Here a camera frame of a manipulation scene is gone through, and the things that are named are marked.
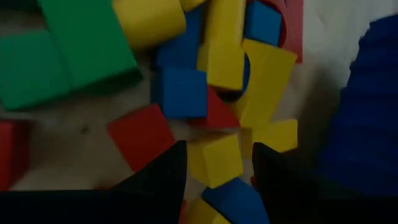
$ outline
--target yellow block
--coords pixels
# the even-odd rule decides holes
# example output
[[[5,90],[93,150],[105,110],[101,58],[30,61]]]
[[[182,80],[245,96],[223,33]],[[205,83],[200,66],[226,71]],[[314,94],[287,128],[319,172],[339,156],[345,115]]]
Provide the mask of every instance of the yellow block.
[[[246,92],[232,109],[242,128],[266,125],[276,110],[287,85],[297,55],[255,40],[243,40],[250,61]]]
[[[134,50],[160,44],[186,29],[179,0],[113,0],[113,9]]]
[[[200,4],[204,3],[205,1],[206,0],[180,0],[180,3],[184,11],[189,12]]]
[[[246,0],[211,0],[205,28],[205,42],[241,45]]]
[[[243,156],[251,159],[255,142],[264,143],[277,152],[295,149],[298,144],[297,127],[297,120],[289,119],[271,123],[263,128],[242,129]]]
[[[197,69],[206,72],[209,85],[241,90],[244,51],[239,45],[209,41],[199,48]]]
[[[187,224],[229,224],[224,216],[201,198],[197,199],[188,211],[186,221]]]
[[[188,142],[188,167],[193,178],[216,188],[243,174],[237,134],[212,134]]]

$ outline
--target blue rectangular block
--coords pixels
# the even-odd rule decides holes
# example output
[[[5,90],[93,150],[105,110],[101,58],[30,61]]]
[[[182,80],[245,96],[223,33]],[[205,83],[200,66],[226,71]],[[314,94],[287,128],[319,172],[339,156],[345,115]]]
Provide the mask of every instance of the blue rectangular block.
[[[207,188],[201,196],[231,223],[269,223],[259,193],[239,178],[216,189]]]
[[[153,103],[168,119],[204,118],[207,115],[206,73],[184,68],[163,68],[152,80]]]
[[[185,13],[186,32],[159,47],[155,67],[196,69],[203,8],[202,5]]]
[[[244,37],[278,46],[282,15],[259,1],[246,8]]]

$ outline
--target green block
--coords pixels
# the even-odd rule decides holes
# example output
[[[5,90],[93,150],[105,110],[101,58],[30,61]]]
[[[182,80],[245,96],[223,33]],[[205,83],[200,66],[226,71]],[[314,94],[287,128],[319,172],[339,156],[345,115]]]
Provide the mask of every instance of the green block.
[[[7,110],[65,96],[70,77],[46,30],[0,38],[0,99]]]
[[[131,85],[142,80],[110,0],[39,0],[39,4],[74,90],[96,87],[101,92],[103,80],[114,83],[121,77]]]

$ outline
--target floor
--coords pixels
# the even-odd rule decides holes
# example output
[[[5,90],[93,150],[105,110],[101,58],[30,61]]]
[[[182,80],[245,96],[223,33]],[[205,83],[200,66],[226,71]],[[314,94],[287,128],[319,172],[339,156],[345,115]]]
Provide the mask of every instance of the floor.
[[[305,0],[304,63],[297,65],[282,97],[275,120],[299,120],[300,154],[310,163],[339,89],[346,85],[349,64],[369,21],[398,12],[398,0]],[[43,27],[39,17],[0,11],[0,35]],[[138,87],[102,98],[74,97],[29,113],[0,112],[2,118],[35,121],[31,142],[32,168],[16,190],[92,189],[118,183],[132,174],[106,134],[106,123],[149,103],[148,56],[138,55],[146,80]],[[195,135],[181,121],[170,121],[177,139]],[[244,161],[243,179],[252,176]],[[204,189],[188,177],[185,198],[192,201]]]

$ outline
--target blue ribbed object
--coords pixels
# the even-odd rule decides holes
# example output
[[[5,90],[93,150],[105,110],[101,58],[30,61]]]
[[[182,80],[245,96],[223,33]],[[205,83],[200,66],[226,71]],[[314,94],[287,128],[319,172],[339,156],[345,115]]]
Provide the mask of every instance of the blue ribbed object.
[[[318,171],[365,195],[398,196],[398,15],[370,25]]]

